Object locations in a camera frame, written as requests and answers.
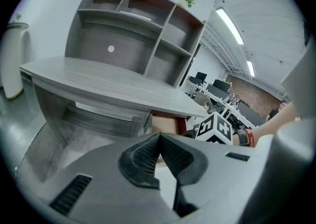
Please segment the shelf unit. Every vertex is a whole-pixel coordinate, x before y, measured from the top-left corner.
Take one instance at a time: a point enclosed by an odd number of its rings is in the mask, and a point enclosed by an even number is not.
[[[178,87],[205,24],[170,0],[82,0],[65,56],[121,67]]]

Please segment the vent slot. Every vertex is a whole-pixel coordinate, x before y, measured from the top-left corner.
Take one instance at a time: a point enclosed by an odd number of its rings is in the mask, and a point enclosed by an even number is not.
[[[233,153],[233,152],[229,152],[226,154],[226,156],[234,158],[234,159],[238,159],[241,161],[248,161],[248,159],[250,158],[248,155],[241,155],[241,154],[237,154],[237,153]]]
[[[77,175],[54,199],[54,201],[50,204],[50,207],[62,215],[68,215],[91,180],[91,177]]]

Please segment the red wristband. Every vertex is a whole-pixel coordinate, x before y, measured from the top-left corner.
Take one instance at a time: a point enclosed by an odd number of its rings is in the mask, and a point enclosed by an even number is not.
[[[244,129],[244,131],[247,133],[248,139],[249,139],[249,147],[253,147],[253,134],[250,129]]]

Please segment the office desk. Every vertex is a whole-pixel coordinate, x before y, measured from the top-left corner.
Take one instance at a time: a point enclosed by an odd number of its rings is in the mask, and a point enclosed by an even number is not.
[[[177,116],[205,117],[207,112],[181,90],[164,82],[144,78],[142,75],[104,63],[68,57],[37,60],[20,66],[32,76],[40,108],[47,123],[67,144],[72,131],[68,124],[87,125],[91,130],[106,130],[104,123],[117,122],[122,131],[132,127],[120,120],[120,114],[130,114],[137,128],[142,127],[151,110]],[[74,102],[103,109],[105,116],[81,110]]]
[[[229,114],[225,117],[226,119],[227,119],[231,114],[233,114],[233,115],[236,116],[236,118],[237,118],[238,120],[240,120],[246,127],[250,127],[251,129],[254,129],[254,128],[255,128],[255,126],[254,126],[249,120],[247,120],[244,116],[242,116],[242,114],[239,113],[233,106],[231,106],[231,105],[225,103],[222,99],[220,99],[220,98],[214,96],[212,93],[208,92],[208,91],[206,90],[206,88],[203,88],[203,87],[201,87],[201,86],[198,86],[198,85],[196,85],[196,84],[194,84],[194,83],[192,83],[192,82],[190,82],[190,81],[188,81],[188,80],[187,80],[187,83],[188,83],[189,85],[195,87],[195,88],[198,88],[198,89],[202,90],[202,91],[205,93],[206,96],[208,96],[208,97],[212,98],[213,100],[215,100],[216,102],[219,102],[219,103],[221,103],[222,105],[224,105],[224,106],[225,106],[225,109],[224,109],[224,111],[221,113],[221,115],[224,116],[224,114],[229,110]]]

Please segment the person's arm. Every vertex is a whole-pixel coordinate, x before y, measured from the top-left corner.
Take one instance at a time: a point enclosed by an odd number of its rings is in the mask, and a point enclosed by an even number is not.
[[[275,134],[277,130],[290,121],[293,121],[297,117],[297,112],[293,106],[293,103],[288,104],[285,108],[283,108],[276,116],[274,116],[271,120],[261,125],[260,127],[256,127],[252,129],[251,132],[253,134],[254,147],[257,145],[257,142],[261,136]],[[238,135],[234,135],[233,144],[239,145],[239,137]]]

